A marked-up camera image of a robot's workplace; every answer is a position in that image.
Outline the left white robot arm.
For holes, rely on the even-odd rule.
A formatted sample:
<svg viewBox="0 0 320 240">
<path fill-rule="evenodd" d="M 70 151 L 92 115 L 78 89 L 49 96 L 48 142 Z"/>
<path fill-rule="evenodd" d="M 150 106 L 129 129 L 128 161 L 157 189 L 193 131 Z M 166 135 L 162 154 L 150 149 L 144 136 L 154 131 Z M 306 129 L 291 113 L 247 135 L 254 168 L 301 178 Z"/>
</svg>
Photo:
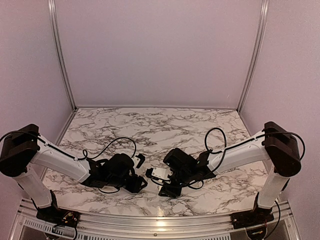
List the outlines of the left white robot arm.
<svg viewBox="0 0 320 240">
<path fill-rule="evenodd" d="M 63 211 L 58 208 L 54 193 L 35 173 L 33 165 L 52 169 L 89 188 L 124 188 L 136 194 L 148 185 L 144 177 L 135 172 L 145 160 L 142 154 L 137 155 L 137 161 L 125 153 L 101 160 L 77 157 L 40 135 L 35 124 L 10 131 L 0 141 L 0 172 L 14 179 L 33 200 L 36 209 L 43 211 L 53 223 L 63 219 Z"/>
</svg>

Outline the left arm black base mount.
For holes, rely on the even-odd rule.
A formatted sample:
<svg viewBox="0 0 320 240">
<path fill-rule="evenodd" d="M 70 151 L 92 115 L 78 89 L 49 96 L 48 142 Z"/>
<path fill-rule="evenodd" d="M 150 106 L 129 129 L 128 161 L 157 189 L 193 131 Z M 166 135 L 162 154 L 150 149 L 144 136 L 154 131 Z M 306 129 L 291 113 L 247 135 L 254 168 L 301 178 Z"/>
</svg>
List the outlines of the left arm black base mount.
<svg viewBox="0 0 320 240">
<path fill-rule="evenodd" d="M 40 208 L 36 214 L 37 219 L 53 223 L 57 226 L 67 226 L 71 228 L 77 227 L 79 217 L 79 212 L 63 208 Z"/>
</svg>

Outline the white remote control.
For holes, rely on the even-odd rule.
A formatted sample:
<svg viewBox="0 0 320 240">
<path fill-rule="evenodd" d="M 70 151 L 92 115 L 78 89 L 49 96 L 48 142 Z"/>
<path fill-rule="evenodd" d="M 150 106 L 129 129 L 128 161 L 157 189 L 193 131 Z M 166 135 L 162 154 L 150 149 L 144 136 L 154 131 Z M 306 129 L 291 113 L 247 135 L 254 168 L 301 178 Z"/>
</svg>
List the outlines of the white remote control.
<svg viewBox="0 0 320 240">
<path fill-rule="evenodd" d="M 154 182 L 151 181 L 151 179 L 147 179 L 147 186 L 143 189 L 144 192 L 146 193 L 151 193 L 158 195 L 162 186 L 155 184 Z"/>
</svg>

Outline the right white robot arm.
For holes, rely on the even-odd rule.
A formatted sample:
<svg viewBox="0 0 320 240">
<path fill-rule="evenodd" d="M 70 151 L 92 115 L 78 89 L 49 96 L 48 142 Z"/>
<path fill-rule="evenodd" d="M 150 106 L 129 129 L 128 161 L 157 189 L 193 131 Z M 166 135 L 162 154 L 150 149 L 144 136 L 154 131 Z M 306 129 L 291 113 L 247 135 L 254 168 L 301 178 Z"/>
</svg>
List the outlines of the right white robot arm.
<svg viewBox="0 0 320 240">
<path fill-rule="evenodd" d="M 248 139 L 218 151 L 206 148 L 197 158 L 174 148 L 163 160 L 172 175 L 169 176 L 169 182 L 161 186 L 159 196 L 177 198 L 182 188 L 213 179 L 230 169 L 271 160 L 271 172 L 256 196 L 254 208 L 247 214 L 247 219 L 252 224 L 258 224 L 267 216 L 267 210 L 273 207 L 290 178 L 300 172 L 301 160 L 306 153 L 304 149 L 299 150 L 298 143 L 302 141 L 298 134 L 269 121 L 261 131 Z"/>
</svg>

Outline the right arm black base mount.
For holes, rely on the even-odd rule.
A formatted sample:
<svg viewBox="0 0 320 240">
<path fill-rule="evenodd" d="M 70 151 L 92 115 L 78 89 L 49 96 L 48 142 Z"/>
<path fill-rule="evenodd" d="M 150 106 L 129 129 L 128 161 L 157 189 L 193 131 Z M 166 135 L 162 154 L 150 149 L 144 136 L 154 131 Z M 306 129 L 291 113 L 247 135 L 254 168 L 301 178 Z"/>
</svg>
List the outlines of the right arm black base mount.
<svg viewBox="0 0 320 240">
<path fill-rule="evenodd" d="M 235 212 L 230 217 L 234 229 L 262 225 L 275 219 L 271 212 L 253 212 L 252 210 Z"/>
</svg>

